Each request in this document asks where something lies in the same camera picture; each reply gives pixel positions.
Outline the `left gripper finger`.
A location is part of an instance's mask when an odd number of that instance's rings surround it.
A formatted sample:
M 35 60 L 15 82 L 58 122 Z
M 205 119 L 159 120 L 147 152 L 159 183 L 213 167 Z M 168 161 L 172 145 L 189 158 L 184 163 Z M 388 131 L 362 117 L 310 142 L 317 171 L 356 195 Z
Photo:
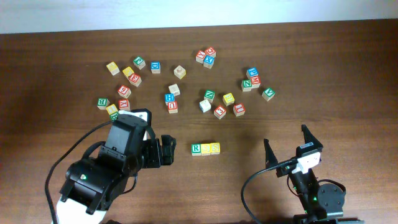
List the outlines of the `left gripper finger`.
M 162 151 L 163 152 L 175 152 L 177 140 L 171 135 L 161 135 L 162 138 Z
M 163 166 L 170 166 L 174 162 L 175 146 L 162 146 L 162 162 Z

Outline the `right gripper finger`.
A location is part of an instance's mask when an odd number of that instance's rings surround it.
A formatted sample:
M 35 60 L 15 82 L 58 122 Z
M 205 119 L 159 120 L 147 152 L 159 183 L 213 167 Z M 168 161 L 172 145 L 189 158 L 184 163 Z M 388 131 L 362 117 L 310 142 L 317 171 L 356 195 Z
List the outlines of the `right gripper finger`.
M 301 130 L 303 132 L 305 144 L 312 142 L 315 147 L 320 147 L 319 140 L 310 132 L 305 124 L 301 125 Z
M 278 164 L 278 160 L 269 144 L 268 139 L 264 139 L 264 149 L 265 149 L 266 169 L 272 170 Z

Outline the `green R block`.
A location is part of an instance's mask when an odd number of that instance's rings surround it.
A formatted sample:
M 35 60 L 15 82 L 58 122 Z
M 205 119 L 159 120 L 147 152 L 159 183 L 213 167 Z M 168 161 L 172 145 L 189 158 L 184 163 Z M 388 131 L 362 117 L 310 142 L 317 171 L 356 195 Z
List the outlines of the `green R block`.
M 200 156 L 201 155 L 201 144 L 192 144 L 191 153 L 193 156 Z

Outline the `yellow S block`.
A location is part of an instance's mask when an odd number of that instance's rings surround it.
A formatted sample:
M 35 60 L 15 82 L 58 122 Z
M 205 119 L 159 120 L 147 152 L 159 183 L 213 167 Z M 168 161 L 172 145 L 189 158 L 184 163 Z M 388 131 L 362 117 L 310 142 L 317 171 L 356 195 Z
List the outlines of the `yellow S block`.
M 201 144 L 201 155 L 211 155 L 211 144 Z
M 220 143 L 213 142 L 210 144 L 210 146 L 211 146 L 211 155 L 220 154 L 221 152 Z

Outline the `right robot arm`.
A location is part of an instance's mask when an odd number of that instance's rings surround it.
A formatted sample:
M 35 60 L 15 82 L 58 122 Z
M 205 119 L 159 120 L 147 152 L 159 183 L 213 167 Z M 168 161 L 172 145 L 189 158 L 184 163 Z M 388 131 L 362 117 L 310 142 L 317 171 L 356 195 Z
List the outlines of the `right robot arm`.
M 291 180 L 305 211 L 302 215 L 294 215 L 294 223 L 335 223 L 343 216 L 346 188 L 333 180 L 316 178 L 312 169 L 321 161 L 323 144 L 306 125 L 301 125 L 301 130 L 305 144 L 298 146 L 296 155 L 286 161 L 279 162 L 269 140 L 264 140 L 266 169 L 275 170 L 278 177 L 286 175 Z

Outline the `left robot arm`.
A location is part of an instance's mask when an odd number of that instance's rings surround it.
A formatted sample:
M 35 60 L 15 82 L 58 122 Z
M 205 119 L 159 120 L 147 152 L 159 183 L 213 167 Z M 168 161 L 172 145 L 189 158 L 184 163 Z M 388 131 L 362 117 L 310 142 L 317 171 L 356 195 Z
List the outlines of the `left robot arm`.
M 141 169 L 169 166 L 174 161 L 175 138 L 155 136 L 152 113 L 147 109 L 120 111 L 109 121 L 105 141 L 92 144 L 68 168 L 57 203 L 45 194 L 53 223 L 101 223 L 129 178 Z

